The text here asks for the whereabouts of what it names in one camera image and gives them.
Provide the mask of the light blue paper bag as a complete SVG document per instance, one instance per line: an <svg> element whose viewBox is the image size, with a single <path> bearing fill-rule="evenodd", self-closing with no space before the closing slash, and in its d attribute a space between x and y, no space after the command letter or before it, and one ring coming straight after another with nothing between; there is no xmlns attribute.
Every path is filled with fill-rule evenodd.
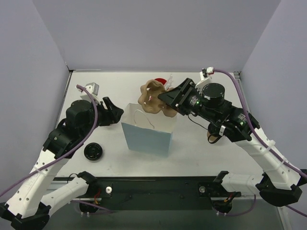
<svg viewBox="0 0 307 230"><path fill-rule="evenodd" d="M151 114L141 105L129 103L121 118L121 125L129 150L167 156L169 154L177 117L163 112Z"/></svg>

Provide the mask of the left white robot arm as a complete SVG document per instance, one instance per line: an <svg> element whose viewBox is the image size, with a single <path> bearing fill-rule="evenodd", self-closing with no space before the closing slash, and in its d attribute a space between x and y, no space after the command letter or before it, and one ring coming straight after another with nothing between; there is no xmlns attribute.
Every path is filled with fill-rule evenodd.
<svg viewBox="0 0 307 230"><path fill-rule="evenodd" d="M0 205L0 216L15 230L41 230L50 217L71 200L97 192L97 178L80 172L72 181L49 194L49 185L61 168L89 138L95 128L116 124L124 111L108 97L100 104L77 100L66 110L66 117L50 132L30 176L7 201Z"/></svg>

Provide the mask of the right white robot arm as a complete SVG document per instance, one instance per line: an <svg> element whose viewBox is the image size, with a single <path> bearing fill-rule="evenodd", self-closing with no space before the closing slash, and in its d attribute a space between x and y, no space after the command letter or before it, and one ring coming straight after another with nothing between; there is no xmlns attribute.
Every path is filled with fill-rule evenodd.
<svg viewBox="0 0 307 230"><path fill-rule="evenodd" d="M267 139L257 120L225 100L224 93L225 88L219 83L209 83L199 91L193 80L187 78L158 98L181 115L193 114L208 121L210 135L228 138L262 168L262 175L221 171L213 183L217 195L227 192L260 195L276 207L298 202L302 195L300 186L307 182L302 171L287 161L276 149L274 141Z"/></svg>

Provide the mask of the brown paper coffee cup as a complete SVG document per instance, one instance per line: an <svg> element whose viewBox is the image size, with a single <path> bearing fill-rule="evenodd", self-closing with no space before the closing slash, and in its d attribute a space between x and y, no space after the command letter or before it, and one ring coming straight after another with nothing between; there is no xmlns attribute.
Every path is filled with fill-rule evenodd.
<svg viewBox="0 0 307 230"><path fill-rule="evenodd" d="M222 136L219 135L219 133L211 133L210 131L207 131L207 140L210 144L217 143Z"/></svg>

